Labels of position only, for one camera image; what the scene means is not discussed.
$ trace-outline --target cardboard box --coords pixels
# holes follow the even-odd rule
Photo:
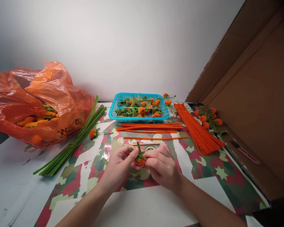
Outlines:
[[[231,133],[223,139],[235,138],[263,164],[228,143],[234,158],[272,205],[284,201],[282,1],[245,2],[186,101],[218,110]]]

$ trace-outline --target cardboard panel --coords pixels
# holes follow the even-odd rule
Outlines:
[[[282,0],[246,0],[188,95],[187,102],[204,100],[282,2]]]
[[[284,20],[207,104],[284,182]]]

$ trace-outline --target camouflage tablecloth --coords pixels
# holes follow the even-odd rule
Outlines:
[[[167,122],[178,122],[181,118],[170,117]],[[117,122],[108,118],[108,113],[100,118],[99,125],[104,126],[104,132],[112,132],[112,134],[101,135],[98,138],[91,140],[86,138],[84,142],[76,149],[74,154],[68,161],[61,177],[55,185],[50,197],[48,198],[35,226],[45,227],[50,215],[58,201],[75,199],[83,197],[89,192],[101,178],[104,173],[107,160],[110,155],[124,143],[134,143],[136,140],[123,140],[124,136],[134,135],[136,137],[149,137],[149,138],[162,138],[171,137],[170,134],[139,134],[131,132],[117,132]],[[178,132],[180,137],[189,136],[190,134],[185,127],[183,130]],[[183,149],[187,153],[187,158],[190,159],[192,164],[192,176],[194,179],[206,178],[215,176],[219,180],[222,188],[232,203],[236,213],[238,215],[246,214],[260,209],[265,208],[261,197],[254,190],[249,181],[244,177],[241,171],[232,162],[230,157],[226,154],[225,150],[218,150],[208,156],[199,156],[195,149],[195,144],[191,138],[177,140]],[[179,172],[182,172],[178,157],[174,147],[174,140],[159,141],[160,143],[167,143],[170,147],[172,154],[177,163]],[[85,161],[75,166],[78,161],[78,157],[85,152],[89,152],[93,149],[96,151],[93,161]],[[80,188],[80,180],[82,168],[88,170],[88,177],[86,178],[85,189]],[[138,189],[143,187],[151,187],[158,185],[157,182],[152,178],[149,170],[142,169],[136,171],[130,169],[127,173],[125,180],[118,187],[116,191]]]

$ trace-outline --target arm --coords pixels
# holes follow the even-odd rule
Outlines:
[[[91,226],[95,222],[110,195],[124,180],[130,165],[135,167],[133,161],[138,156],[139,150],[136,148],[131,152],[129,147],[123,146],[112,154],[98,184],[73,207],[56,227]]]
[[[202,226],[246,226],[236,214],[177,171],[166,144],[161,144],[154,151],[145,152],[144,157],[147,158],[146,165],[150,167],[154,180],[174,192]]]

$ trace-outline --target orange flower bouquet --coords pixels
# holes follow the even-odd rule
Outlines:
[[[220,137],[225,133],[228,134],[228,131],[223,130],[223,131],[217,131],[216,126],[220,126],[223,124],[223,121],[220,118],[217,118],[217,110],[215,108],[208,108],[208,112],[205,111],[196,111],[196,116],[199,117],[199,120],[202,122],[202,126],[209,130],[210,127],[213,129],[209,130],[210,133],[218,134]]]

